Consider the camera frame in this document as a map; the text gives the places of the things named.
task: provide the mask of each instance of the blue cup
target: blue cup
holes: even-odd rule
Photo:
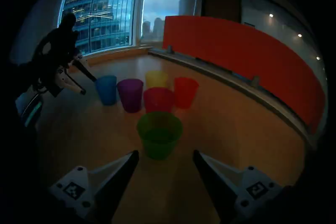
[[[102,104],[105,106],[113,105],[116,102],[117,77],[113,75],[103,76],[94,83]]]

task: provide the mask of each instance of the green cup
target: green cup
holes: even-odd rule
[[[137,130],[148,157],[163,160],[173,151],[183,132],[181,121],[168,112],[152,112],[142,116]]]

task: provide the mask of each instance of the plastic cup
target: plastic cup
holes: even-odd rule
[[[148,71],[146,73],[146,86],[151,87],[168,87],[168,74],[163,71]]]
[[[174,93],[176,107],[190,108],[198,90],[198,86],[197,81],[194,79],[185,77],[175,78]]]
[[[94,84],[103,105],[111,106],[116,102],[116,76],[107,75],[100,77]]]
[[[171,112],[174,105],[174,93],[165,87],[152,87],[144,92],[146,113]]]
[[[136,113],[141,109],[142,87],[140,79],[124,79],[117,84],[121,103],[128,113]]]
[[[181,121],[168,112],[152,112],[142,116],[137,130],[148,157],[163,160],[173,151],[183,132]]]

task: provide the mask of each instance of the red cup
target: red cup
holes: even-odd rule
[[[179,77],[174,81],[175,105],[178,108],[190,108],[199,85],[196,80]]]
[[[152,87],[144,92],[146,113],[171,112],[174,105],[174,93],[165,87]]]

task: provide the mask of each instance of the purple cup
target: purple cup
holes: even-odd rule
[[[140,79],[124,79],[117,84],[121,103],[128,113],[136,113],[141,109],[142,88]]]

